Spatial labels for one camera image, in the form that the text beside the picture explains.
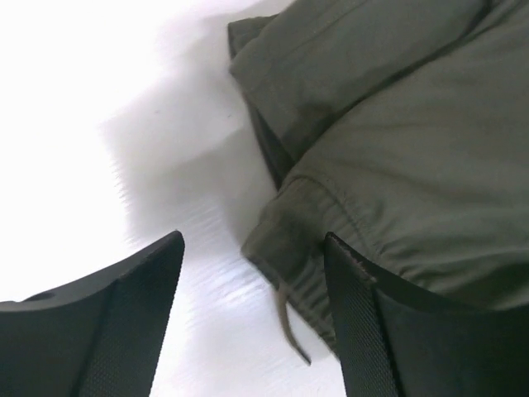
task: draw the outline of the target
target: white floor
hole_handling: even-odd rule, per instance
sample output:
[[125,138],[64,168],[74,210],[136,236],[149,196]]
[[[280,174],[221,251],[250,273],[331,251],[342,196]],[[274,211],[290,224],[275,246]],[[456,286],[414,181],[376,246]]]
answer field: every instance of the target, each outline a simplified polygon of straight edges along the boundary
[[0,300],[187,243],[153,397],[345,395],[298,318],[239,254],[274,189],[231,81],[229,21],[290,0],[0,5]]

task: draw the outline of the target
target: black plastic piece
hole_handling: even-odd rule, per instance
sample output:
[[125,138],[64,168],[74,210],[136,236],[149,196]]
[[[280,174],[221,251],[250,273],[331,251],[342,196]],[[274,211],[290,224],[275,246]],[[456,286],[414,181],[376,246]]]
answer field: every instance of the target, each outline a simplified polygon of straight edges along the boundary
[[529,395],[529,305],[450,301],[329,234],[326,281],[350,397]]
[[80,280],[0,303],[0,397],[148,397],[182,259],[173,232]]

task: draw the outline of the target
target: drawstring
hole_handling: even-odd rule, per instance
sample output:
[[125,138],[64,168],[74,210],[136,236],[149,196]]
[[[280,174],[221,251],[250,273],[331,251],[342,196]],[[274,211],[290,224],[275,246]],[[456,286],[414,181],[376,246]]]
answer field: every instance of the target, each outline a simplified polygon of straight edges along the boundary
[[284,336],[287,338],[288,344],[292,347],[292,349],[294,349],[307,363],[307,365],[310,366],[312,363],[311,357],[309,357],[309,355],[299,345],[298,340],[292,332],[292,327],[290,326],[290,320],[288,318],[287,311],[288,292],[284,283],[279,284],[279,289],[276,294],[279,321],[281,322],[281,328],[283,329]]

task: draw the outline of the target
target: white surface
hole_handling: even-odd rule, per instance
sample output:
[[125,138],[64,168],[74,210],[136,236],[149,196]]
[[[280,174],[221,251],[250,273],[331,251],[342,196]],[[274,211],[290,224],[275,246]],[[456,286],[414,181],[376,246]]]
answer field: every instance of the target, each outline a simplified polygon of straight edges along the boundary
[[154,397],[343,396],[307,367],[239,254],[274,189],[227,72],[226,24],[288,0],[0,5],[0,300],[110,265],[179,229],[183,272]]

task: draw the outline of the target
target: green garment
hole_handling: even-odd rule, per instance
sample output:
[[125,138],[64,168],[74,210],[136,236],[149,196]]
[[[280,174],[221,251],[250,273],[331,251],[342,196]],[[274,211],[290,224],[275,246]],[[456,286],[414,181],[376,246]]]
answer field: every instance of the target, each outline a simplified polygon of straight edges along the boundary
[[327,232],[452,299],[529,303],[528,1],[298,0],[245,32],[231,72],[291,163],[243,252],[332,349]]

